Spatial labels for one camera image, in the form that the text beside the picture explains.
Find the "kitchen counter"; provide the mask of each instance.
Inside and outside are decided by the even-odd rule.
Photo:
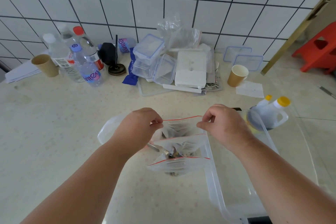
[[[129,55],[119,57],[128,66]],[[0,222],[19,223],[64,182],[99,146],[97,134],[112,116],[152,107],[163,119],[203,115],[215,103],[248,109],[260,98],[237,95],[226,84],[228,63],[220,62],[224,90],[194,97],[171,91],[142,97],[125,76],[108,76],[99,88],[76,84],[59,75],[34,75],[0,84]],[[267,76],[250,73],[264,94],[280,94]],[[299,126],[289,120],[270,131],[280,155],[317,182],[312,159]],[[251,196],[238,160],[209,137],[226,207],[236,211]],[[106,223],[226,223],[208,199],[204,171],[185,177],[153,173],[146,165],[158,153],[144,148],[125,165],[105,216]],[[247,212],[249,216],[262,213]]]

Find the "brown paper cup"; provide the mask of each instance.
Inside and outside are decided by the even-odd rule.
[[[47,77],[58,75],[58,68],[48,54],[40,54],[31,59],[31,63],[39,68]]]
[[[246,67],[242,65],[234,65],[231,68],[231,73],[229,75],[227,83],[231,87],[237,87],[242,82],[242,80],[246,79],[248,75],[249,70]]]

